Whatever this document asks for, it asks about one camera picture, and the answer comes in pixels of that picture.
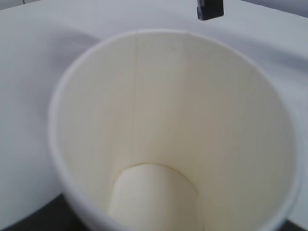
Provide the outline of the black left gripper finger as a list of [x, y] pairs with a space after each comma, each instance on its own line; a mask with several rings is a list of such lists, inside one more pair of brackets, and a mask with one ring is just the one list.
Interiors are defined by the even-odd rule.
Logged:
[[197, 0], [197, 17], [199, 20], [210, 20], [223, 15], [223, 0]]

